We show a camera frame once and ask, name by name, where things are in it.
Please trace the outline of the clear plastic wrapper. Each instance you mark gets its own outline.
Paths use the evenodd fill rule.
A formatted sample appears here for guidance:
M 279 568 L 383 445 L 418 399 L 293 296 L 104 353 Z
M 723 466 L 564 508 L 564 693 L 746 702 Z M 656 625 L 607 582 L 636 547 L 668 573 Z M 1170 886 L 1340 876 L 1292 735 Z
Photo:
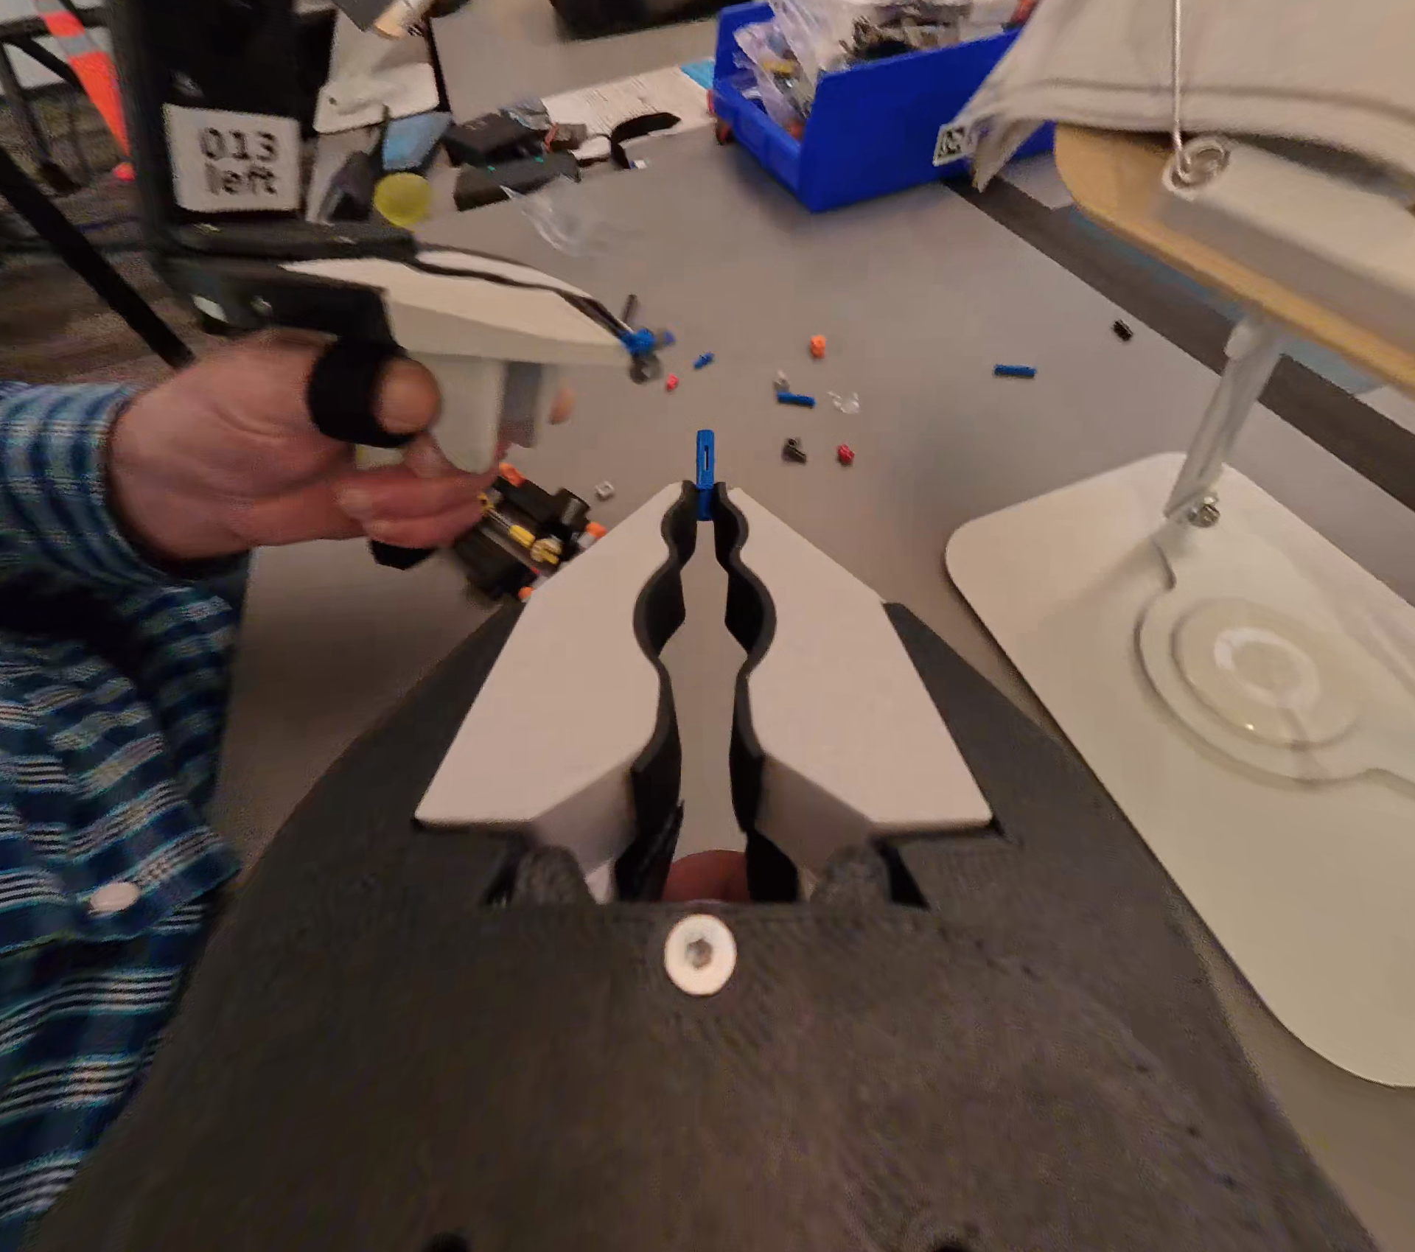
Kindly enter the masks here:
M 580 183 L 558 178 L 511 201 L 537 235 L 559 255 L 586 259 L 607 252 L 606 223 Z

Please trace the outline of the blue bin with square tag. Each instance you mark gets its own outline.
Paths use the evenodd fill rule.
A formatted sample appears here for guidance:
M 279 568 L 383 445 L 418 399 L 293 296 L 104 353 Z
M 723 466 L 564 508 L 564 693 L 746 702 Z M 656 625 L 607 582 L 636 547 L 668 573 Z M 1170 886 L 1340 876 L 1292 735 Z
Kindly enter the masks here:
M 737 38 L 770 23 L 766 3 L 719 15 L 710 109 L 719 131 L 811 213 L 969 177 L 978 130 L 965 109 L 1022 32 L 826 73 L 793 133 L 770 115 Z

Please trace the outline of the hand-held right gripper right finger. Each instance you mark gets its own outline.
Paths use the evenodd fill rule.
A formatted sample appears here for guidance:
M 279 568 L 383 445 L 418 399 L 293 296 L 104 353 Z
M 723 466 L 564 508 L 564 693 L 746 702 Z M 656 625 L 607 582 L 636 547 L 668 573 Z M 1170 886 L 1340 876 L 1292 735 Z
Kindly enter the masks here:
M 723 484 L 714 553 L 745 653 L 730 773 L 754 900 L 794 901 L 859 845 L 992 827 L 879 592 Z

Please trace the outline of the white wooden book stand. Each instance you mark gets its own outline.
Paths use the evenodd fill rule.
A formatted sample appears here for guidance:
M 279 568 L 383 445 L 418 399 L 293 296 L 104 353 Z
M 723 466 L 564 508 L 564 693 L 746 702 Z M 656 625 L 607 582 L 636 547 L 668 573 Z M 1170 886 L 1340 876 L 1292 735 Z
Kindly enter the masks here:
M 1412 377 L 1412 187 L 1331 146 L 1055 125 L 1075 204 L 1242 303 L 1183 458 L 977 519 L 953 582 L 1271 1014 L 1412 1088 L 1412 606 L 1227 458 L 1293 339 Z

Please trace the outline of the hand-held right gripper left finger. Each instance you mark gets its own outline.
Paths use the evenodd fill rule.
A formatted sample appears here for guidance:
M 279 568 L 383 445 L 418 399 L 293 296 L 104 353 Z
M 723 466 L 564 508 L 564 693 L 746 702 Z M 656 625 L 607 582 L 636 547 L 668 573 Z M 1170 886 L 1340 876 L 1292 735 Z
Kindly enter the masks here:
M 594 892 L 657 898 L 681 833 L 681 740 L 663 666 L 681 629 L 681 484 L 513 615 L 415 820 L 564 848 Z

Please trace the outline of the person's plaid shirt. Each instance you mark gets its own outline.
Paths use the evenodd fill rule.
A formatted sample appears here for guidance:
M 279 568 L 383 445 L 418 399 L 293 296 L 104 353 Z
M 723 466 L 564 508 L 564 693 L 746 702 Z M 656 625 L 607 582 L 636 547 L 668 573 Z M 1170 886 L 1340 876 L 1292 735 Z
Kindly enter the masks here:
M 2 960 L 2 1248 L 23 1249 L 140 1088 L 220 912 L 204 897 L 113 943 Z

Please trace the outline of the person's left hand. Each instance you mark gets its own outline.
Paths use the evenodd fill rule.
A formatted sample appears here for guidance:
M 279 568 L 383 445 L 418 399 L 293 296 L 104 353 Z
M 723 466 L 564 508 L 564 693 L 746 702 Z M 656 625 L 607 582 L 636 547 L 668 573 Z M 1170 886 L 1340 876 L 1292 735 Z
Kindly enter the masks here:
M 365 540 L 452 543 L 481 516 L 488 473 L 457 469 L 431 433 L 434 377 L 410 362 L 377 380 L 375 416 L 413 440 L 392 466 L 309 418 L 308 381 L 327 338 L 268 332 L 231 342 L 134 396 L 106 448 L 107 503 L 131 541 L 170 564 L 264 547 Z

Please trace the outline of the person's left forearm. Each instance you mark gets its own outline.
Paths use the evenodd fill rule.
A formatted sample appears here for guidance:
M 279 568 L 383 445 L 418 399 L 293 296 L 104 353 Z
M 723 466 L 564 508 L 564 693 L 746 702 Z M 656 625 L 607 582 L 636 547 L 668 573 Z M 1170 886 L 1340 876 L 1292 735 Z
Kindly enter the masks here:
M 3 384 L 3 955 L 199 943 L 241 556 L 161 567 L 109 502 L 133 392 Z

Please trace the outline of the white paper sheet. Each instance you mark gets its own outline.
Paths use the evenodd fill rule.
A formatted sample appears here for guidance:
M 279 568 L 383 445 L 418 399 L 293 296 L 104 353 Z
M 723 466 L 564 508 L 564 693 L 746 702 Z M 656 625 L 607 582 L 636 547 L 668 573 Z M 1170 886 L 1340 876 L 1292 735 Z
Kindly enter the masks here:
M 669 131 L 698 130 L 711 124 L 708 88 L 686 65 L 669 65 L 546 95 L 540 101 L 555 125 L 583 128 L 588 140 L 606 139 L 612 130 L 632 119 L 660 113 L 678 119 Z

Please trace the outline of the black electronic device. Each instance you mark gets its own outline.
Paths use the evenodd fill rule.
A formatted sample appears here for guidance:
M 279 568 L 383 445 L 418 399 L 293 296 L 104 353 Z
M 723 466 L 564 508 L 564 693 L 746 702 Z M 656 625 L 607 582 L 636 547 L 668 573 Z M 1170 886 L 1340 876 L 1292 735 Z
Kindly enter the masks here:
M 505 112 L 452 124 L 440 146 L 457 169 L 452 204 L 458 213 L 532 196 L 556 181 L 582 181 L 571 152 L 547 148 L 540 130 Z

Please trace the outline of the black lego chassis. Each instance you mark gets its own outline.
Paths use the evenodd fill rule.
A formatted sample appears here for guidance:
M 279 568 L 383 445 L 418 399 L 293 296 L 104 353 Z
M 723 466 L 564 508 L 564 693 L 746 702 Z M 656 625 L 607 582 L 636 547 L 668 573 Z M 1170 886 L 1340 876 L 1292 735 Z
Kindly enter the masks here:
M 549 491 L 511 461 L 499 464 L 479 502 L 478 523 L 451 556 L 469 597 L 487 607 L 526 601 L 607 534 L 588 500 L 565 488 Z

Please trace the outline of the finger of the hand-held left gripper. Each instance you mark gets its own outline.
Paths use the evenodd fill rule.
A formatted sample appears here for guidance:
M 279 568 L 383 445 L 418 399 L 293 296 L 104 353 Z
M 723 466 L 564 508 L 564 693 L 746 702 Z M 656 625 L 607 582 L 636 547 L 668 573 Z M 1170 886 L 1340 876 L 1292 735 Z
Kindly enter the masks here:
M 629 324 L 591 293 L 570 285 L 544 271 L 510 259 L 476 255 L 454 249 L 425 249 L 412 261 L 419 271 L 443 277 L 473 279 L 499 288 L 537 290 L 552 293 L 607 330 L 627 330 Z
M 321 430 L 362 448 L 400 448 L 409 431 L 383 430 L 372 398 L 390 362 L 418 362 L 439 393 L 439 448 L 467 473 L 496 464 L 505 439 L 535 443 L 567 371 L 618 369 L 632 357 L 620 344 L 626 330 L 552 293 L 427 274 L 412 261 L 283 267 L 282 324 L 335 342 L 309 383 Z

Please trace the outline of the orange striped safety cone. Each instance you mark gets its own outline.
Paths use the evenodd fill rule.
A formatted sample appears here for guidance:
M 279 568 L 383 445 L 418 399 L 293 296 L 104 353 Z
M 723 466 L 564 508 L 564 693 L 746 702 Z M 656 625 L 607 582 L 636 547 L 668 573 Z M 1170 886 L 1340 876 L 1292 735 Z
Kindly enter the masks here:
M 94 104 L 116 146 L 128 155 L 131 140 L 113 61 L 101 48 L 71 0 L 32 0 L 47 35 L 57 42 L 69 73 Z

